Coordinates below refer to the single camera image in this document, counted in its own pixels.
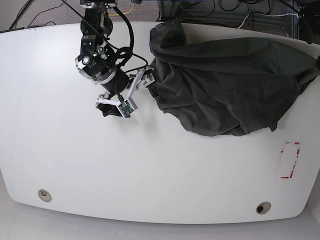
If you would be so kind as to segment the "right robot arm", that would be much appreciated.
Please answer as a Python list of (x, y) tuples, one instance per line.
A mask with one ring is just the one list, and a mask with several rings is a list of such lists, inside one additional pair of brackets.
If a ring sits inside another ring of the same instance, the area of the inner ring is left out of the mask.
[[(79, 73), (94, 84), (105, 89), (96, 100), (95, 107), (103, 116), (130, 118), (138, 107), (133, 94), (140, 85), (155, 93), (154, 69), (145, 64), (135, 69), (123, 71), (122, 67), (135, 56), (133, 52), (135, 38), (130, 21), (122, 13), (114, 0), (82, 0), (80, 5), (85, 8), (80, 29), (82, 32), (80, 54), (75, 59)], [(128, 27), (129, 45), (115, 47), (109, 42), (113, 31), (113, 22), (108, 10), (113, 9)]]

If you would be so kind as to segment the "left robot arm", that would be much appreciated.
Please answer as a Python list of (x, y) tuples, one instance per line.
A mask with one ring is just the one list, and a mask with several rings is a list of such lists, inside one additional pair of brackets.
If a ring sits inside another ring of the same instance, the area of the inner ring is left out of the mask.
[(299, 18), (299, 36), (309, 45), (315, 42), (315, 35), (320, 35), (320, 1), (319, 0), (279, 0)]

